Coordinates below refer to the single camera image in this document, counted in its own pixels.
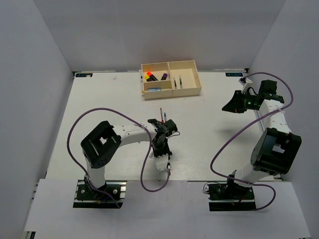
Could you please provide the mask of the blue clear highlighter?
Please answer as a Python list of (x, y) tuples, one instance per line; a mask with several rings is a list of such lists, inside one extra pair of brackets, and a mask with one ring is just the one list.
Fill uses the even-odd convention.
[(160, 88), (147, 89), (147, 92), (157, 92), (157, 91), (161, 91), (161, 89)]

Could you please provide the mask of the orange cap highlighter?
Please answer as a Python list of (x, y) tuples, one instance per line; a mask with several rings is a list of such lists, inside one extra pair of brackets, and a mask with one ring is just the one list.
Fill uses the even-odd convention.
[(152, 72), (147, 72), (147, 75), (151, 78), (152, 81), (158, 81)]

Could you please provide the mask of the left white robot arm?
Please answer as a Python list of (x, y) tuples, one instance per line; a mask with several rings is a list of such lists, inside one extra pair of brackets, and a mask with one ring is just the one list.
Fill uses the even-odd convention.
[(141, 127), (137, 124), (112, 126), (108, 121), (99, 123), (81, 142), (91, 182), (88, 193), (95, 199), (104, 196), (105, 165), (110, 162), (119, 147), (128, 144), (150, 141), (157, 170), (167, 171), (172, 156), (168, 138), (176, 132), (177, 126), (170, 119), (164, 123), (149, 119)]

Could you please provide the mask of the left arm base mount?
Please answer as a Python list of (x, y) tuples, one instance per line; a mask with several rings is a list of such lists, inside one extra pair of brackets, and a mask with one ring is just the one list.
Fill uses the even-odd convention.
[(100, 188), (100, 190), (109, 193), (116, 203), (110, 196), (93, 191), (84, 180), (79, 180), (75, 191), (73, 208), (120, 209), (122, 207), (126, 193), (126, 182), (106, 181), (104, 188)]

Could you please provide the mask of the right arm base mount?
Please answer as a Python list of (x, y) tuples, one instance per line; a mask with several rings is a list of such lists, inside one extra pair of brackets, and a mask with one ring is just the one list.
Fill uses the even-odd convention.
[(256, 210), (255, 195), (252, 188), (235, 188), (231, 192), (226, 183), (207, 182), (203, 193), (208, 195), (210, 212), (239, 212)]

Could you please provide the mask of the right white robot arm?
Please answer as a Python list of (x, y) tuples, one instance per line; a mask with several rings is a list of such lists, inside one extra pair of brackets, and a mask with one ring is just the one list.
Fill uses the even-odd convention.
[(232, 199), (243, 193), (243, 187), (272, 175), (288, 173), (301, 146), (300, 136), (292, 133), (282, 111), (284, 98), (277, 94), (277, 83), (263, 80), (259, 91), (250, 93), (252, 82), (241, 78), (243, 86), (222, 108), (225, 112), (241, 114), (247, 110), (258, 111), (264, 132), (254, 147), (250, 162), (232, 173), (233, 181), (226, 184), (226, 195)]

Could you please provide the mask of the green clear pen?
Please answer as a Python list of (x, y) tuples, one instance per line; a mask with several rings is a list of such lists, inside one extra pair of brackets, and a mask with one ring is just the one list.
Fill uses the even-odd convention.
[(182, 83), (182, 77), (181, 75), (178, 75), (178, 80), (179, 80), (179, 88), (183, 89), (183, 83)]

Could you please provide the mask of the purple cap highlighter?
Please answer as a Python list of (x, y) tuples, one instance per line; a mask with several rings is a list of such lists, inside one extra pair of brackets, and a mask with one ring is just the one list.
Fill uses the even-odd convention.
[(161, 81), (166, 80), (167, 79), (167, 73), (163, 73), (162, 77), (161, 77)]

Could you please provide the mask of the black clear pen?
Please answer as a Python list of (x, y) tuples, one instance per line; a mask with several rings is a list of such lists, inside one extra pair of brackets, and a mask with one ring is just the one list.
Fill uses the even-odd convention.
[(177, 83), (175, 77), (173, 77), (173, 82), (174, 82), (174, 88), (177, 89)]

